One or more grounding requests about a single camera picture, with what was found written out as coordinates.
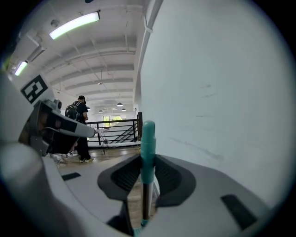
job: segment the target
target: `person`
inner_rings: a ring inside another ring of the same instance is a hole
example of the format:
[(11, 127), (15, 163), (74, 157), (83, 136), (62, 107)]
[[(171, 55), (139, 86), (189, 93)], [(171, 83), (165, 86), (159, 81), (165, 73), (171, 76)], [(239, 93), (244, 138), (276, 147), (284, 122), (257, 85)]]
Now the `person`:
[[(88, 109), (86, 106), (85, 97), (83, 95), (79, 96), (78, 99), (74, 102), (74, 105), (77, 107), (77, 112), (79, 114), (78, 121), (80, 123), (86, 124), (86, 121), (88, 120)], [(77, 152), (79, 155), (80, 162), (83, 163), (92, 161), (93, 158), (91, 158), (91, 156), (88, 153), (87, 138), (79, 138), (77, 144)]]

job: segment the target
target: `wooden floor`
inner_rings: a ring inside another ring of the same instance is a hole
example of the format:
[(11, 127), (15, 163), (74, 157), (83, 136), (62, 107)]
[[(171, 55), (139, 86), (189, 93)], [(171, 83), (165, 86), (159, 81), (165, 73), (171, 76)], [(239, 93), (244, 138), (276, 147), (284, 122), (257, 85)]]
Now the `wooden floor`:
[[(140, 148), (137, 146), (126, 148), (109, 148), (105, 150), (89, 150), (89, 154), (94, 158), (92, 162), (80, 164), (78, 156), (70, 156), (57, 162), (58, 168), (73, 167), (79, 165), (92, 165), (93, 162), (101, 162), (120, 156), (134, 156), (140, 154)], [(155, 192), (153, 193), (153, 201), (151, 207), (151, 217), (155, 214)], [(133, 228), (139, 228), (141, 226), (142, 212), (141, 212), (141, 182), (137, 180), (133, 189), (128, 195), (129, 217)]]

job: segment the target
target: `shoe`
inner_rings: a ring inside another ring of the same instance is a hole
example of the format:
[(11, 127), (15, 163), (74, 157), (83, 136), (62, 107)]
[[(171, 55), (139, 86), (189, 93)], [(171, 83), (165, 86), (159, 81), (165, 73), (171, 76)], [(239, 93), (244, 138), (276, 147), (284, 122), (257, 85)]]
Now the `shoe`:
[(90, 161), (93, 161), (93, 158), (90, 157), (90, 158), (88, 158), (88, 159), (85, 159), (84, 161), (85, 161), (85, 162), (90, 162)]

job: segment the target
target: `silver metal shaft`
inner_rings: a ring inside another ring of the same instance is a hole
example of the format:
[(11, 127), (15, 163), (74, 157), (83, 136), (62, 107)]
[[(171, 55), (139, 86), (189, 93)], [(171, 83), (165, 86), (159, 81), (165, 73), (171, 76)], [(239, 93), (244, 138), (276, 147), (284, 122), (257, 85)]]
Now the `silver metal shaft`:
[(142, 205), (142, 218), (144, 220), (149, 219), (151, 202), (152, 202), (152, 191), (153, 191), (153, 182), (150, 184), (142, 183), (141, 205)]

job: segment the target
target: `rectangular light fixture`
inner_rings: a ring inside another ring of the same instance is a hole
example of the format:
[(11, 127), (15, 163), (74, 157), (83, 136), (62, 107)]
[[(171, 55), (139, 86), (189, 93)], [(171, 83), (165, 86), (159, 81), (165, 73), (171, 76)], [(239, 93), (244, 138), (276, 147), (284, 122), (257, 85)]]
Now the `rectangular light fixture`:
[(74, 20), (71, 20), (67, 22), (66, 24), (63, 24), (59, 28), (55, 29), (53, 32), (51, 32), (49, 35), (52, 39), (56, 39), (62, 34), (67, 33), (68, 31), (75, 29), (79, 26), (94, 22), (100, 20), (100, 16), (98, 12), (93, 12), (87, 15), (84, 15), (82, 17), (78, 17)]
[(27, 66), (27, 64), (28, 64), (27, 61), (22, 62), (14, 74), (16, 76), (20, 75), (20, 73), (22, 72), (22, 70), (24, 70), (24, 68)]

